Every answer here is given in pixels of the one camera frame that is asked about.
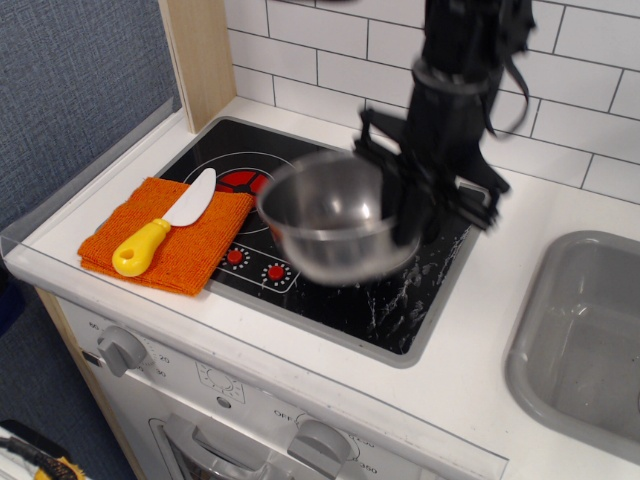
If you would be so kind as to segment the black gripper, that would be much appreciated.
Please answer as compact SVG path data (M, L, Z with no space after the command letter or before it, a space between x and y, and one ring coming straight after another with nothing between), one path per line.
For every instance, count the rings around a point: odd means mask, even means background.
M413 75L407 117L360 112L355 151L383 173L383 209L395 219L396 246L419 241L437 214L449 211L486 230L508 183L484 159L479 142L501 75L476 83Z

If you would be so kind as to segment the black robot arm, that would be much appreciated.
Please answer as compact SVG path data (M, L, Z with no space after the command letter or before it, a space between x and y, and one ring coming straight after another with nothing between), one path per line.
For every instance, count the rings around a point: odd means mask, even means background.
M424 45L412 66L406 118L361 112L355 151L382 172L382 211L397 246L430 241L442 217L455 214L486 230L509 184L480 151L493 134L491 111L502 77L522 95L514 64L535 27L529 1L428 1Z

